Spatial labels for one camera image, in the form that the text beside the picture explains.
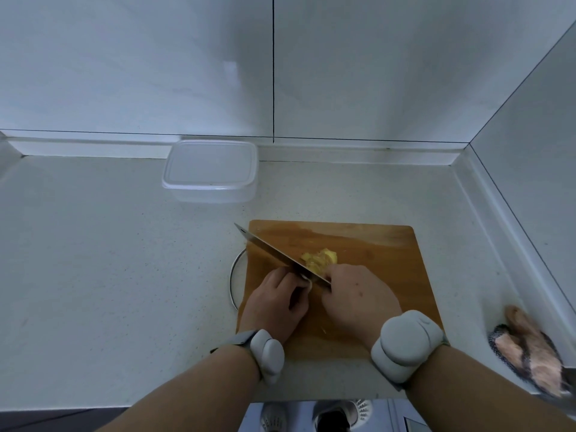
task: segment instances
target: white wrist device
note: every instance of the white wrist device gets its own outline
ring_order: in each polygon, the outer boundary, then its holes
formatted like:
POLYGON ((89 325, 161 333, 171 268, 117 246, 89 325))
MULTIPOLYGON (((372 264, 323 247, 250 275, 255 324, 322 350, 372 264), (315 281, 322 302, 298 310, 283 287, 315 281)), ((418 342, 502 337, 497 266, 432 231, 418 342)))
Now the white wrist device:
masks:
POLYGON ((409 310, 384 323, 370 355, 380 373, 401 389, 443 342, 444 332, 434 321, 422 312, 409 310))
POLYGON ((248 348, 260 368, 264 382, 267 385, 276 383, 284 367, 284 349, 280 341, 275 340, 267 331, 261 329, 235 334, 224 343, 224 345, 226 344, 248 348))

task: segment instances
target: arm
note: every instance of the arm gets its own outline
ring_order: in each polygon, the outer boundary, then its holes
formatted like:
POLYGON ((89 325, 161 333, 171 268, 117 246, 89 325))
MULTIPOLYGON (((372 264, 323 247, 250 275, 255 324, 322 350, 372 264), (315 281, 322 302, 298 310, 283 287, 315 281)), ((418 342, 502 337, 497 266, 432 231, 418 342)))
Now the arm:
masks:
MULTIPOLYGON (((290 298, 307 285, 285 267, 270 272, 248 299, 240 332, 266 329, 284 344, 308 311, 307 294, 299 294, 292 307, 290 298)), ((223 346, 155 389, 101 431, 236 431, 259 380, 260 370, 247 349, 223 346)))
MULTIPOLYGON (((322 303, 334 322, 370 350, 388 320, 402 313, 392 290, 366 267, 332 265, 322 303)), ((441 346, 407 382, 406 394, 432 430, 575 431, 559 409, 456 350, 441 346)))

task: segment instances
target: knife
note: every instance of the knife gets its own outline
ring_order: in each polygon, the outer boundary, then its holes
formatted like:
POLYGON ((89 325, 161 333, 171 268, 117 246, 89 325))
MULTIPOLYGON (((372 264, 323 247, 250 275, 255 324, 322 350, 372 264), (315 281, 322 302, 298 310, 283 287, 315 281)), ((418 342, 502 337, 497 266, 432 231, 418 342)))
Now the knife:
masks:
POLYGON ((318 284, 324 288, 328 288, 329 290, 332 290, 332 284, 328 280, 324 279, 323 277, 318 276, 316 273, 314 273, 313 271, 310 271, 308 268, 306 268, 300 262, 292 259, 287 254, 282 253, 280 250, 271 246, 270 244, 268 244, 263 239, 258 238, 254 233, 247 231, 245 228, 237 225, 236 223, 234 223, 234 225, 236 227, 238 227, 238 230, 240 231, 242 236, 244 236, 244 238, 246 238, 247 241, 249 241, 249 242, 253 243, 255 246, 261 248, 266 253, 274 256, 278 261, 280 261, 280 262, 286 264, 288 267, 292 268, 292 270, 295 273, 298 273, 300 276, 306 278, 309 281, 312 281, 313 283, 316 283, 316 284, 318 284))

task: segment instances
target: forearm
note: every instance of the forearm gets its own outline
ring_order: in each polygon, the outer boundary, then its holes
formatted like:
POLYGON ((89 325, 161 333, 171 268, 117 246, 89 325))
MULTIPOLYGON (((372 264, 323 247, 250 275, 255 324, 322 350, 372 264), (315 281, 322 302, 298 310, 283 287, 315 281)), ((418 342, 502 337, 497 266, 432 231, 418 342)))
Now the forearm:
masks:
POLYGON ((236 431, 259 379, 260 371, 248 350, 223 346, 101 430, 236 431))
POLYGON ((433 431, 574 431, 576 422, 454 348, 440 346, 408 383, 433 431))

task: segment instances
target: white shoe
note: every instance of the white shoe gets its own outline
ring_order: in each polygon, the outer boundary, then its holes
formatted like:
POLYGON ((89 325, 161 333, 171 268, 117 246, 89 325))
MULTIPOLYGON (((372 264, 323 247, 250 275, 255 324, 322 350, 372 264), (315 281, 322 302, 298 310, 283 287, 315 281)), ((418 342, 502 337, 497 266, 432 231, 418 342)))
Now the white shoe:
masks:
POLYGON ((346 415, 350 430, 356 430, 370 420, 374 408, 372 407, 372 402, 365 399, 318 401, 316 405, 314 405, 314 412, 312 414, 314 430, 317 430, 318 419, 321 414, 337 410, 341 410, 344 415, 346 415))
POLYGON ((260 432, 286 432, 286 408, 280 403, 265 403, 260 414, 260 432))

